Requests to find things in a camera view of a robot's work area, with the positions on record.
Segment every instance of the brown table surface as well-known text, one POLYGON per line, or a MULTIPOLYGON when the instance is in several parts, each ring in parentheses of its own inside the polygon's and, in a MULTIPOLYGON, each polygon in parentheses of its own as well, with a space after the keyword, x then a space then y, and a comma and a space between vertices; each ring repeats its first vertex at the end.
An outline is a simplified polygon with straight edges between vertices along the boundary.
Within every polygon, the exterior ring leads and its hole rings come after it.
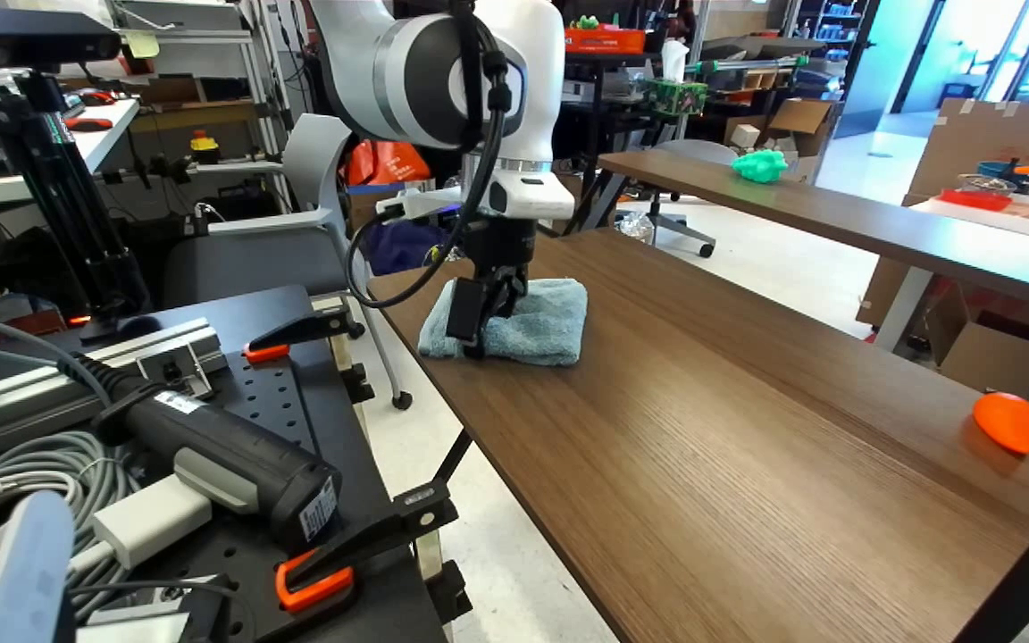
POLYGON ((596 164, 676 192, 693 192, 745 215, 761 215, 789 229, 806 229, 825 240, 902 256, 943 275, 986 271, 1029 286, 1026 231, 911 215, 902 207, 801 182, 754 186, 738 182, 724 164, 693 159, 683 149, 624 149, 605 155, 596 164))
POLYGON ((584 281, 582 363, 421 367, 621 635, 950 641, 1029 548, 970 391, 615 231, 533 268, 584 281))

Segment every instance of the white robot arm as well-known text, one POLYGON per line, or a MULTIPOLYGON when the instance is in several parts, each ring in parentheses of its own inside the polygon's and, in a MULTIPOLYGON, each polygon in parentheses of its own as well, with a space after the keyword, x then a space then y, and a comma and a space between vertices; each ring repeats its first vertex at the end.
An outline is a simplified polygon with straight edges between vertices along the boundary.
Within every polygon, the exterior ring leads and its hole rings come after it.
MULTIPOLYGON (((312 0, 312 7, 321 30, 326 93, 352 133, 462 145, 467 93, 453 14, 397 23, 381 0, 312 0)), ((549 171, 563 69, 561 14, 549 0, 478 0, 475 17, 505 51, 512 86, 501 156, 478 210, 571 217, 571 192, 549 171)))

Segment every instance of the floor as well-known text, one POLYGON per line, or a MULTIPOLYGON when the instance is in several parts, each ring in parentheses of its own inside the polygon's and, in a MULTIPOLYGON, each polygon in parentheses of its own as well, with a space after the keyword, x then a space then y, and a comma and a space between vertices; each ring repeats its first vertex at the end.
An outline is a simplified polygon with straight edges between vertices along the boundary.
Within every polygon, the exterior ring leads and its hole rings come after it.
MULTIPOLYGON (((907 190, 919 149, 921 140, 907 133, 843 140, 832 149, 825 186, 898 202, 907 190)), ((664 210, 686 215, 689 229, 719 240, 719 250, 712 260, 704 260, 696 256, 696 242, 676 231, 657 231, 661 250, 849 335, 869 335, 869 327, 852 320, 852 310, 876 268, 876 255, 825 242, 699 199, 667 202, 664 210)), ((640 217, 624 217, 621 231, 652 242, 652 229, 645 229, 640 217)), ((462 425, 378 313, 375 324, 389 338, 389 355, 399 360, 397 367, 403 385, 413 394, 412 411, 393 411, 384 398, 361 404, 361 417, 384 487, 399 493, 434 471, 462 425)), ((370 342, 361 338, 351 349, 357 360, 365 360, 370 381, 384 391, 381 367, 370 357, 370 342)), ((475 600, 475 612, 450 626, 450 641, 615 641, 582 586, 567 575, 567 568, 558 560, 558 555, 546 548, 546 541, 536 532, 528 514, 519 507, 512 489, 478 449, 465 458, 450 493, 462 517, 442 529, 442 555, 462 564, 475 600)))

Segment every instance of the green object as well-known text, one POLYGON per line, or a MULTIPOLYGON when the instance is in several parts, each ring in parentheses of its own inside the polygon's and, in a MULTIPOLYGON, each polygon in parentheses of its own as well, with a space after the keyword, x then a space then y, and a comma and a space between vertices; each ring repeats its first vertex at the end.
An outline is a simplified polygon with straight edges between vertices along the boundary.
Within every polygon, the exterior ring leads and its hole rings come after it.
POLYGON ((750 149, 731 156, 731 171, 745 182, 774 186, 786 174, 789 159, 783 149, 750 149))
POLYGON ((708 99, 704 81, 644 80, 644 99, 664 118, 699 113, 708 99))

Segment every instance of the blue cloth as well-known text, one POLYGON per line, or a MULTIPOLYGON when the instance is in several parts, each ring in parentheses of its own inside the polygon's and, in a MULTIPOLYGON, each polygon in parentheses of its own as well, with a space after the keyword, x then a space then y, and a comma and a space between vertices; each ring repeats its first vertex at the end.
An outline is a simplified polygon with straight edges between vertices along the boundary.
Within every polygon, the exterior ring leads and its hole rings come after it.
MULTIPOLYGON (((418 355, 465 357, 462 342, 446 335, 453 281, 442 286, 434 307, 418 327, 418 355)), ((584 286, 575 279, 528 279, 528 293, 512 318, 483 324, 486 357, 526 363, 580 363, 584 327, 584 286)))

